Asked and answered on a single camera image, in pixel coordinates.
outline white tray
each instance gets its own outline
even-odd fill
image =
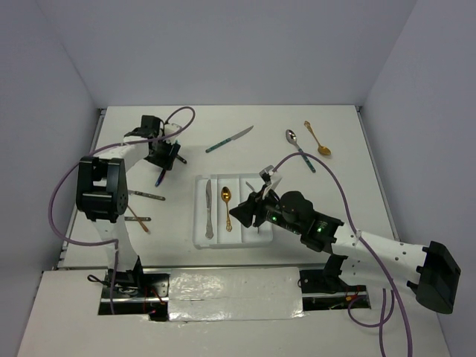
[[[212,192],[212,239],[205,236],[207,227],[205,192],[208,179],[211,180]],[[267,245],[273,240],[273,231],[269,222],[264,222],[259,229],[245,228],[237,219],[230,216],[233,229],[231,232],[226,231],[226,204],[220,197],[222,188],[226,186],[231,191],[231,200],[228,203],[228,207],[231,209],[248,198],[251,189],[246,185],[246,182],[249,182],[255,190],[260,190],[264,184],[257,174],[200,175],[195,178],[193,244],[196,248],[252,248]]]

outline knife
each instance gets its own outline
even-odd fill
[[[205,236],[208,239],[213,238],[213,227],[211,225],[211,180],[207,181],[207,189],[205,190],[207,196],[207,233]]]
[[[208,149],[205,150],[205,152],[206,153],[212,152],[215,149],[218,149],[219,147],[225,145],[226,143],[229,143],[232,140],[236,140],[238,138],[241,138],[244,134],[248,134],[253,129],[253,127],[254,127],[254,125],[250,126],[249,128],[246,128],[245,130],[243,130],[242,132],[239,132],[238,134],[235,134],[235,135],[229,137],[228,139],[225,139],[224,141],[219,142],[217,145],[213,145],[212,147],[209,147]]]
[[[165,201],[165,197],[152,195],[151,193],[145,193],[141,191],[134,191],[134,190],[127,190],[129,195],[136,195],[136,196],[143,196],[147,197],[148,199],[158,199],[159,201]]]
[[[137,221],[138,219],[140,219],[142,222],[150,222],[150,221],[152,221],[152,218],[150,218],[150,217],[137,217],[137,218],[135,218],[135,217],[133,217],[133,216],[125,216],[125,217],[124,217],[124,221],[126,221],[126,222],[135,222],[135,221]]]

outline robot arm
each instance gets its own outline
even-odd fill
[[[123,145],[102,152],[99,156],[85,156],[78,170],[76,204],[93,222],[102,241],[118,240],[118,280],[135,280],[133,271],[141,269],[140,259],[129,240],[124,213],[129,194],[126,172],[138,161],[146,159],[150,163],[171,170],[180,145],[177,142],[156,141],[128,145],[143,139],[159,138],[177,130],[175,124],[161,128],[157,117],[143,115],[141,127],[125,135]],[[115,248],[105,246],[108,267],[114,268]]]
[[[265,221],[294,234],[314,251],[331,254],[324,269],[326,286],[368,285],[389,288],[378,263],[359,240],[362,232],[314,210],[312,202],[298,191],[279,197],[274,188],[280,181],[269,167],[260,173],[265,184],[246,202],[230,210],[245,227],[259,227]],[[423,306],[436,312],[451,313],[461,270],[448,249],[437,242],[428,247],[396,242],[369,233],[362,234],[383,261],[402,292],[416,296]]]

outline butter knife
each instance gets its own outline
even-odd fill
[[[126,222],[135,222],[135,221],[138,220],[138,218],[139,218],[142,222],[150,222],[150,221],[152,221],[152,218],[150,218],[150,217],[137,217],[137,218],[135,218],[135,217],[133,217],[133,216],[125,216],[125,217],[124,217],[124,220],[125,220]]]
[[[211,225],[211,180],[207,181],[207,189],[205,191],[207,196],[207,233],[205,236],[208,239],[213,238],[213,227]]]
[[[147,197],[148,199],[158,199],[159,201],[165,201],[165,197],[152,195],[151,193],[145,193],[145,192],[134,191],[134,190],[127,190],[127,192],[129,193],[129,195],[136,195],[136,196]]]

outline spoon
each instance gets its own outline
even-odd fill
[[[296,138],[296,134],[290,130],[290,129],[287,129],[286,130],[286,140],[295,146],[295,148],[298,150],[298,152],[303,152],[303,150],[300,148],[300,146],[298,145],[298,138]],[[311,169],[312,172],[315,173],[315,168],[312,166],[311,164],[311,161],[309,161],[309,159],[302,155],[302,158],[304,159],[304,161],[306,162],[307,166],[309,167],[309,169]]]
[[[231,191],[226,186],[222,188],[222,200],[226,203],[226,230],[231,232],[230,212],[228,210],[228,203],[231,200]]]
[[[323,146],[321,145],[321,143],[319,142],[319,140],[315,137],[314,132],[312,131],[311,124],[309,123],[309,121],[305,121],[305,122],[304,122],[304,126],[309,130],[309,132],[312,134],[312,136],[314,137],[314,139],[317,141],[317,143],[318,143],[318,145],[319,145],[319,147],[318,147],[319,153],[320,153],[321,155],[325,155],[325,156],[330,155],[331,152],[330,152],[329,148],[323,147]]]

